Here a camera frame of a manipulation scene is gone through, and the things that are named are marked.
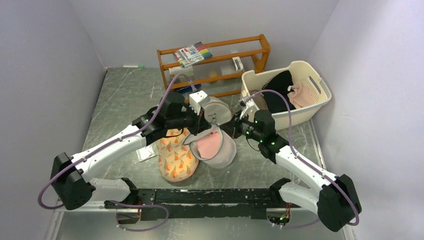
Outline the pink bra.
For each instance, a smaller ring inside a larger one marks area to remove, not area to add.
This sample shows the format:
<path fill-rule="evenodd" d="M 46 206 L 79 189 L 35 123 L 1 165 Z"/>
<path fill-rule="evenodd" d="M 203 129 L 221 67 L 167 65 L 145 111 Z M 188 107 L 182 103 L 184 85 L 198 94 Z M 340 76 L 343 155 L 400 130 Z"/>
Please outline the pink bra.
<path fill-rule="evenodd" d="M 197 150 L 202 159 L 212 159 L 220 151 L 222 137 L 218 132 L 212 132 L 196 141 Z"/>

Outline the white mesh laundry bag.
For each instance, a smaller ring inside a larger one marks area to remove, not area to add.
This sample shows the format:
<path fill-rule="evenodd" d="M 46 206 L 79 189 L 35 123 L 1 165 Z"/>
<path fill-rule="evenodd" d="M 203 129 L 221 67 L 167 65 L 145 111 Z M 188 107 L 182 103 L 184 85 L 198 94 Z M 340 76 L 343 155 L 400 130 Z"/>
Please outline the white mesh laundry bag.
<path fill-rule="evenodd" d="M 207 136 L 210 133 L 218 132 L 221 136 L 221 146 L 219 152 L 215 155 L 214 158 L 204 159 L 200 157 L 197 147 L 197 140 Z M 221 130 L 220 126 L 217 124 L 212 124 L 211 129 L 205 130 L 198 135 L 189 134 L 183 140 L 182 144 L 188 146 L 193 155 L 200 161 L 206 163 L 212 168 L 221 169 L 232 163 L 233 159 L 237 153 L 237 146 L 234 140 Z"/>

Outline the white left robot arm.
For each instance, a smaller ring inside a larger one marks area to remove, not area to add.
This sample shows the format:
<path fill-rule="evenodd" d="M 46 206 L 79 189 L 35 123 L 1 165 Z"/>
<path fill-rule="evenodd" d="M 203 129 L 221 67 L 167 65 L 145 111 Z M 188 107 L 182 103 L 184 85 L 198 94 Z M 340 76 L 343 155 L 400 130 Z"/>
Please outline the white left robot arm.
<path fill-rule="evenodd" d="M 121 203 L 132 208 L 139 203 L 139 190 L 128 179 L 96 178 L 98 172 L 116 160 L 165 138 L 168 130 L 187 129 L 197 135 L 211 128 L 202 106 L 209 99 L 204 91 L 189 95 L 189 102 L 178 92 L 171 91 L 161 98 L 158 106 L 136 118 L 132 124 L 103 143 L 68 156 L 54 158 L 50 185 L 67 210 L 75 210 L 90 201 Z"/>

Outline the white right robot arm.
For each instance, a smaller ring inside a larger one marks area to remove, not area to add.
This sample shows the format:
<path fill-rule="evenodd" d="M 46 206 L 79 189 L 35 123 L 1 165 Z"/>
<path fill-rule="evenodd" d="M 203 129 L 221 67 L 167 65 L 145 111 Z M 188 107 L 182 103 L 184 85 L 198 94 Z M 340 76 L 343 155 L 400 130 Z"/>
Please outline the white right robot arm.
<path fill-rule="evenodd" d="M 221 129 L 232 138 L 245 136 L 258 142 L 262 156 L 284 167 L 307 186 L 282 178 L 272 185 L 270 202 L 275 207 L 290 203 L 317 215 L 330 231 L 346 225 L 357 225 L 362 207 L 353 180 L 346 174 L 337 176 L 300 154 L 275 129 L 275 120 L 268 110 L 259 110 L 253 121 L 237 112 Z"/>

